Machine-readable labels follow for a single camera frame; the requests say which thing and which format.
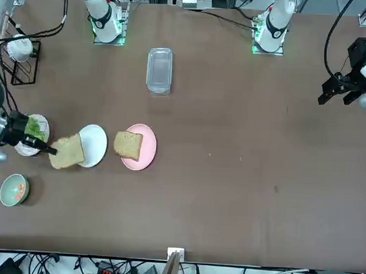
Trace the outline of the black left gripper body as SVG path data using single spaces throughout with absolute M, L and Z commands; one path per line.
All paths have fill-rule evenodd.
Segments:
M 357 38 L 348 47 L 349 62 L 351 71 L 341 77 L 342 81 L 366 82 L 366 77 L 361 73 L 361 69 L 366 62 L 366 37 Z

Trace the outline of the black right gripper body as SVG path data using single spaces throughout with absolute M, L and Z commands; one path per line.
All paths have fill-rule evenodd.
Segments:
M 29 116 L 21 114 L 19 111 L 11 111 L 7 120 L 7 132 L 5 143 L 15 146 L 24 139 L 26 125 Z

